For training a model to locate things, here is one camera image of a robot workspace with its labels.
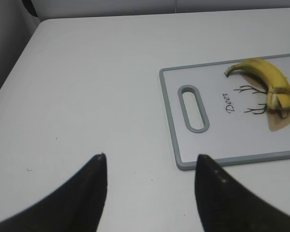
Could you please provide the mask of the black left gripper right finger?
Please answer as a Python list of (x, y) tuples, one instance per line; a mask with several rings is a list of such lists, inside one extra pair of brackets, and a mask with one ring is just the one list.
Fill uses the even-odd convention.
[(229, 175), (210, 156), (199, 155), (195, 199), (206, 232), (290, 232), (290, 216)]

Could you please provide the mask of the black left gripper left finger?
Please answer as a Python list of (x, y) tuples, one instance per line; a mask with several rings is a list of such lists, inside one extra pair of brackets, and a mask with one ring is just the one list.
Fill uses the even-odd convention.
[(0, 232), (95, 232), (106, 195), (107, 159), (101, 153), (50, 195), (1, 221)]

